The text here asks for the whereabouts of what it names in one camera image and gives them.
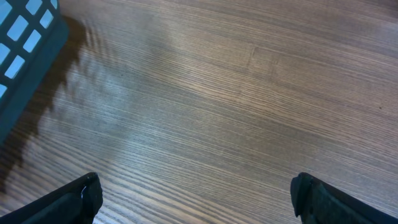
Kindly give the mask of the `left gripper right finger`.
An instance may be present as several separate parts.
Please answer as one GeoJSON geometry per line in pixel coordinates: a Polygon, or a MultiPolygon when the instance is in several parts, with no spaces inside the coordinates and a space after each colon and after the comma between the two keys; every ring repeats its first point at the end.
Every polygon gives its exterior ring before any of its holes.
{"type": "Polygon", "coordinates": [[[292,179],[290,195],[303,224],[397,224],[397,218],[305,172],[292,179]]]}

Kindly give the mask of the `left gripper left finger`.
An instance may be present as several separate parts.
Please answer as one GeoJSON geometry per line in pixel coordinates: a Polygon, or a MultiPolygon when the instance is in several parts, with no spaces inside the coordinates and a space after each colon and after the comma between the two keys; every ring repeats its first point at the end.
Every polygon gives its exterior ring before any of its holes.
{"type": "Polygon", "coordinates": [[[87,173],[53,192],[1,217],[4,224],[93,223],[103,204],[100,178],[87,173]]]}

